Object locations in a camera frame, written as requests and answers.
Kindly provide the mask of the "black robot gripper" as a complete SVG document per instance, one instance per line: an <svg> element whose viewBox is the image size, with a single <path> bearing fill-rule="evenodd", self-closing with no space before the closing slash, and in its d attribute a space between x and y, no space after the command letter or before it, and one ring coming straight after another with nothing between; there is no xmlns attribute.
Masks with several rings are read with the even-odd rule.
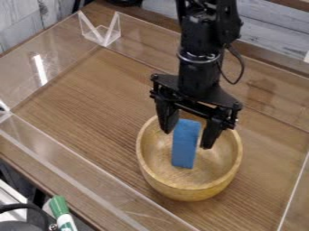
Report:
<svg viewBox="0 0 309 231"><path fill-rule="evenodd" d="M150 98L162 131L170 134L180 120L180 111L206 120L201 147L212 149L222 130L233 129L237 124L243 104L220 85L225 77L222 63L225 52L193 56L180 55L180 72L177 75L154 74Z"/></svg>

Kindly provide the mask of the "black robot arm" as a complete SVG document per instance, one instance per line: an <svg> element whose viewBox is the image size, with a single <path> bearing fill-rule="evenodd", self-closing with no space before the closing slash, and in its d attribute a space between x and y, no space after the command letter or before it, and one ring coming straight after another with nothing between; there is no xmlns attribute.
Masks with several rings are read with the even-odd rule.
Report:
<svg viewBox="0 0 309 231"><path fill-rule="evenodd" d="M186 111L206 120L201 147L236 127L241 101L220 86L225 52L241 38L237 0L176 0L181 26L180 72L154 74L150 96L161 129L170 133Z"/></svg>

